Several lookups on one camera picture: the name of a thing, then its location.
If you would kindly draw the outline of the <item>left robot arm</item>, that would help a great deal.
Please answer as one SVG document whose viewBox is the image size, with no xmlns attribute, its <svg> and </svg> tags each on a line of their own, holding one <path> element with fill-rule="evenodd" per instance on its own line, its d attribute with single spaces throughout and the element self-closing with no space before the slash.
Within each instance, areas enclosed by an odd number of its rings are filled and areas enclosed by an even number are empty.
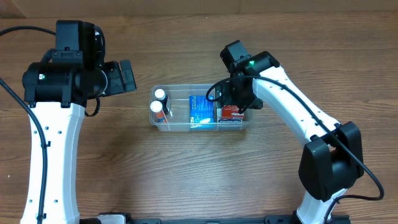
<svg viewBox="0 0 398 224">
<path fill-rule="evenodd" d="M 128 60 L 106 62 L 102 30 L 58 21 L 55 48 L 22 77 L 30 112 L 31 157 L 22 223 L 78 223 L 76 159 L 89 100 L 135 91 Z"/>
</svg>

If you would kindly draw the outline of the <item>orange tablet tube white cap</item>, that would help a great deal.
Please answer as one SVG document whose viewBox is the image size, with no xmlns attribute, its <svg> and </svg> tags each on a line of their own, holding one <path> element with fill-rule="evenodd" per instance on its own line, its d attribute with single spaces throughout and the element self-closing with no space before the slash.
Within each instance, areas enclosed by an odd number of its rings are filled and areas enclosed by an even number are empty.
<svg viewBox="0 0 398 224">
<path fill-rule="evenodd" d="M 153 101 L 150 104 L 150 110 L 154 114 L 157 123 L 168 123 L 167 117 L 163 111 L 163 104 L 160 101 Z"/>
</svg>

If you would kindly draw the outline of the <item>dark bottle white cap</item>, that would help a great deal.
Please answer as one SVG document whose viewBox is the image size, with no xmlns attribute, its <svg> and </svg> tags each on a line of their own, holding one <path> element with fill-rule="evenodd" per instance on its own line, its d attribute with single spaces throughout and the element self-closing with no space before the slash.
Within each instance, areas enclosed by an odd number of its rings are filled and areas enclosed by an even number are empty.
<svg viewBox="0 0 398 224">
<path fill-rule="evenodd" d="M 154 93 L 157 101 L 160 101 L 163 106 L 163 111 L 166 115 L 171 114 L 171 104 L 168 94 L 161 88 L 156 89 Z"/>
</svg>

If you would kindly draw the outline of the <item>red Panadol box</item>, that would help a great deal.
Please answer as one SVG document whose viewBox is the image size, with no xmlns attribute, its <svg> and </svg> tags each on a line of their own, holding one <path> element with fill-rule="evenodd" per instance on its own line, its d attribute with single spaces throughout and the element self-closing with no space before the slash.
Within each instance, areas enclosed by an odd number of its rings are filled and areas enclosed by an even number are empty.
<svg viewBox="0 0 398 224">
<path fill-rule="evenodd" d="M 225 105 L 221 109 L 221 119 L 244 120 L 244 114 L 239 113 L 239 108 L 235 105 Z"/>
</svg>

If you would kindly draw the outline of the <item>white blue plaster box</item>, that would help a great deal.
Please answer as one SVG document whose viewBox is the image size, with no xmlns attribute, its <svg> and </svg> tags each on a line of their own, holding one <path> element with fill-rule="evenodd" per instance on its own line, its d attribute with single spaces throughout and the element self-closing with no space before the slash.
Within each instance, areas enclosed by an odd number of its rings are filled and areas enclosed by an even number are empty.
<svg viewBox="0 0 398 224">
<path fill-rule="evenodd" d="M 217 108 L 216 109 L 217 122 L 219 122 L 219 123 L 240 123 L 240 122 L 243 122 L 241 120 L 236 120 L 236 119 L 221 119 L 221 109 L 222 108 Z"/>
</svg>

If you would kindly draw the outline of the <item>blue medicine box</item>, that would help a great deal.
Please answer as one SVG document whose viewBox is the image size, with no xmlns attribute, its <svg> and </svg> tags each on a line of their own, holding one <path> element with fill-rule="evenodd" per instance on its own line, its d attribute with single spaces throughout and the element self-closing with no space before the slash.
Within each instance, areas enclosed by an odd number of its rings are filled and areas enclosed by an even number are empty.
<svg viewBox="0 0 398 224">
<path fill-rule="evenodd" d="M 190 104 L 190 128 L 213 129 L 215 127 L 214 103 L 206 99 L 206 96 L 189 96 Z"/>
</svg>

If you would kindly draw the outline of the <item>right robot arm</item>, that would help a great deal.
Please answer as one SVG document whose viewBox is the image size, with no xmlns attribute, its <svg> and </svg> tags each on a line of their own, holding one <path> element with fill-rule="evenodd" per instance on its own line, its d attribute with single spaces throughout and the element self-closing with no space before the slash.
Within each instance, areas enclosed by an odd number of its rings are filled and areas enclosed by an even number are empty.
<svg viewBox="0 0 398 224">
<path fill-rule="evenodd" d="M 305 188 L 302 203 L 291 215 L 268 215 L 266 223 L 350 223 L 333 215 L 346 191 L 363 176 L 361 132 L 353 122 L 341 124 L 312 103 L 267 51 L 248 53 L 236 40 L 221 51 L 229 78 L 211 89 L 221 107 L 235 106 L 240 114 L 264 104 L 276 112 L 303 148 L 298 175 Z"/>
</svg>

